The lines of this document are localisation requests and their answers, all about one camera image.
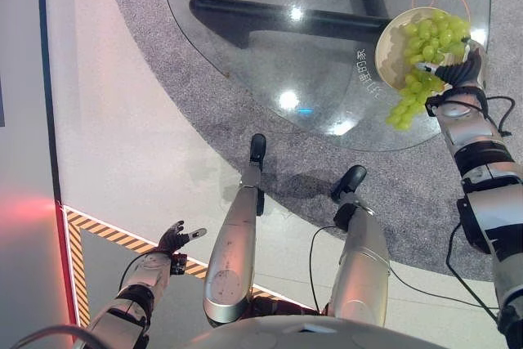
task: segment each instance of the black cable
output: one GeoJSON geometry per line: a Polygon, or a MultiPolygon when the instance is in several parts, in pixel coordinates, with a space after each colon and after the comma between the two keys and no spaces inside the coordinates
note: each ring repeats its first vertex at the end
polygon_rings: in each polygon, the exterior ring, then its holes
{"type": "Polygon", "coordinates": [[[447,258],[445,259],[445,264],[449,268],[449,270],[454,274],[454,277],[456,277],[461,285],[474,297],[474,299],[481,305],[481,307],[485,310],[487,314],[493,319],[494,323],[498,323],[498,318],[496,318],[496,315],[485,305],[484,302],[481,301],[481,299],[474,293],[474,291],[467,285],[465,281],[459,276],[459,274],[456,272],[456,270],[450,265],[450,256],[452,255],[452,246],[454,242],[454,235],[456,235],[456,232],[458,231],[459,227],[461,226],[461,222],[456,225],[452,233],[450,234],[449,239],[449,250],[447,251],[447,258]]]}
{"type": "Polygon", "coordinates": [[[45,338],[49,335],[54,334],[68,334],[73,337],[79,338],[84,341],[91,349],[109,349],[98,337],[93,333],[82,329],[81,327],[73,324],[57,324],[55,326],[49,326],[45,329],[35,331],[30,335],[23,337],[20,341],[15,343],[10,349],[20,349],[25,345],[29,345],[31,342],[45,338]]]}
{"type": "Polygon", "coordinates": [[[503,115],[501,120],[499,120],[498,131],[501,134],[501,136],[511,135],[510,132],[503,130],[503,125],[505,124],[505,120],[508,119],[508,116],[510,115],[510,113],[516,107],[516,100],[514,100],[512,97],[509,97],[509,96],[491,96],[491,97],[487,97],[487,100],[507,100],[510,102],[510,107],[507,109],[507,112],[505,112],[505,114],[503,115]]]}
{"type": "Polygon", "coordinates": [[[318,307],[318,300],[316,300],[316,292],[314,290],[314,283],[312,282],[312,248],[314,247],[314,240],[316,238],[316,235],[318,235],[323,229],[327,228],[336,228],[335,225],[327,225],[319,228],[316,233],[312,236],[311,240],[311,250],[309,252],[309,280],[311,280],[311,290],[312,290],[312,297],[314,298],[314,304],[316,305],[316,310],[318,313],[320,313],[320,308],[318,307]]]}
{"type": "MultiPolygon", "coordinates": [[[[401,278],[396,274],[396,272],[392,269],[391,266],[389,266],[389,268],[391,269],[392,274],[394,274],[394,275],[396,276],[396,278],[397,278],[397,279],[398,279],[398,280],[399,280],[403,285],[405,285],[405,286],[408,287],[408,288],[411,288],[412,290],[415,290],[415,291],[417,291],[417,292],[420,292],[420,293],[426,294],[427,296],[433,296],[433,297],[435,297],[435,298],[444,298],[444,299],[446,299],[446,300],[451,300],[451,301],[453,301],[453,302],[462,302],[463,304],[467,304],[468,306],[477,306],[477,307],[481,308],[481,306],[480,306],[479,304],[474,304],[474,303],[472,303],[472,302],[466,302],[466,301],[464,301],[464,300],[459,300],[458,298],[450,298],[450,297],[448,297],[448,296],[443,296],[443,295],[441,295],[441,294],[430,293],[430,292],[426,292],[426,291],[424,291],[424,290],[418,289],[418,288],[416,288],[416,287],[414,287],[414,286],[412,286],[412,285],[410,285],[410,284],[407,284],[405,281],[403,281],[403,280],[402,280],[402,279],[401,279],[401,278]]],[[[489,306],[489,309],[490,309],[490,310],[498,310],[499,308],[497,308],[496,306],[489,306]]]]}
{"type": "Polygon", "coordinates": [[[138,259],[140,259],[141,257],[144,257],[145,255],[149,255],[150,253],[157,253],[158,250],[156,249],[151,249],[150,251],[147,251],[145,253],[141,253],[140,255],[138,255],[137,257],[135,257],[134,259],[132,259],[129,264],[127,265],[127,267],[125,268],[125,271],[123,272],[122,274],[122,279],[120,280],[120,285],[118,286],[118,291],[122,290],[122,286],[123,286],[123,280],[125,280],[125,275],[127,274],[127,272],[129,271],[129,268],[131,268],[132,266],[132,263],[136,262],[138,259]]]}
{"type": "Polygon", "coordinates": [[[492,125],[494,127],[496,127],[496,129],[499,131],[498,124],[496,124],[496,122],[490,117],[490,115],[487,113],[486,110],[483,110],[479,106],[469,104],[468,102],[461,102],[461,101],[454,101],[454,100],[445,100],[443,102],[443,104],[458,104],[458,105],[466,106],[467,108],[472,108],[473,110],[477,110],[478,112],[481,112],[483,114],[483,116],[485,116],[485,119],[489,120],[492,123],[492,125]]]}

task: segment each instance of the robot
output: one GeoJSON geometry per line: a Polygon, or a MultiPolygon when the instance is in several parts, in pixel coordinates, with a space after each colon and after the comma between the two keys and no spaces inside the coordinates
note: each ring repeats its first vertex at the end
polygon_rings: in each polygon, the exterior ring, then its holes
{"type": "MultiPolygon", "coordinates": [[[[514,162],[500,130],[488,115],[485,50],[467,41],[466,61],[438,66],[420,63],[452,86],[427,100],[461,174],[460,222],[468,242],[492,256],[499,305],[498,330],[511,349],[522,348],[523,332],[523,168],[514,162]]],[[[260,190],[266,140],[253,136],[248,165],[224,220],[208,265],[203,309],[211,333],[188,342],[203,348],[437,348],[383,328],[390,272],[387,244],[373,210],[356,193],[366,170],[354,166],[335,185],[334,218],[347,232],[329,303],[319,313],[296,304],[252,298],[256,220],[263,213],[260,190]]],[[[171,227],[131,274],[117,297],[88,330],[113,349],[145,348],[153,310],[170,275],[183,274],[186,256],[176,253],[205,230],[182,234],[171,227]]],[[[75,348],[88,347],[77,341],[75,348]]]]}

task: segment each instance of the yellow black hazard stripe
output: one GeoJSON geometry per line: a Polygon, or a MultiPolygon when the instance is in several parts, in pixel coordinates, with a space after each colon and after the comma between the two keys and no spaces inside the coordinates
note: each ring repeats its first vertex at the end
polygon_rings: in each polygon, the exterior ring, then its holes
{"type": "MultiPolygon", "coordinates": [[[[89,301],[87,297],[87,284],[83,268],[83,248],[81,230],[86,230],[94,235],[107,239],[112,243],[122,245],[136,253],[144,253],[151,250],[156,244],[144,239],[123,232],[113,226],[98,221],[93,217],[79,213],[71,208],[64,207],[67,219],[68,238],[69,238],[69,265],[72,271],[74,300],[76,305],[78,324],[86,327],[89,324],[89,301]]],[[[188,258],[186,274],[203,279],[207,274],[207,267],[194,259],[188,258]]],[[[276,293],[271,293],[258,285],[253,285],[253,296],[263,298],[280,299],[283,298],[276,293]]]]}

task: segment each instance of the glass tabletop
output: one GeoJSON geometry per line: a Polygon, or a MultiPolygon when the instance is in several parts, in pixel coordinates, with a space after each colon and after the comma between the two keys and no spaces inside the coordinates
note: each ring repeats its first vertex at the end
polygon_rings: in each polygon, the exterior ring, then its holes
{"type": "Polygon", "coordinates": [[[255,100],[300,128],[355,150],[401,150],[435,136],[419,114],[408,131],[385,124],[400,99],[374,66],[387,22],[432,6],[469,19],[486,44],[490,0],[168,0],[193,46],[255,100]]]}

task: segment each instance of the white floor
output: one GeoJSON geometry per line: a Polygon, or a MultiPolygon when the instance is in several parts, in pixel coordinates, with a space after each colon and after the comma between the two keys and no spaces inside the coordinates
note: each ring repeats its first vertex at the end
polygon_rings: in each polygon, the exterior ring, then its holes
{"type": "MultiPolygon", "coordinates": [[[[151,240],[180,219],[188,230],[205,226],[208,235],[185,250],[206,262],[239,174],[159,85],[115,0],[47,0],[47,7],[64,203],[151,240]]],[[[255,282],[312,305],[307,256],[316,229],[266,198],[257,227],[255,282]]],[[[313,263],[321,305],[341,249],[341,240],[318,235],[313,263]],[[322,260],[320,254],[330,257],[322,260]]],[[[412,285],[471,301],[447,275],[393,267],[412,285]]],[[[472,286],[495,304],[491,283],[472,286]]],[[[389,288],[388,328],[445,347],[504,347],[483,311],[416,293],[394,277],[389,288]]]]}

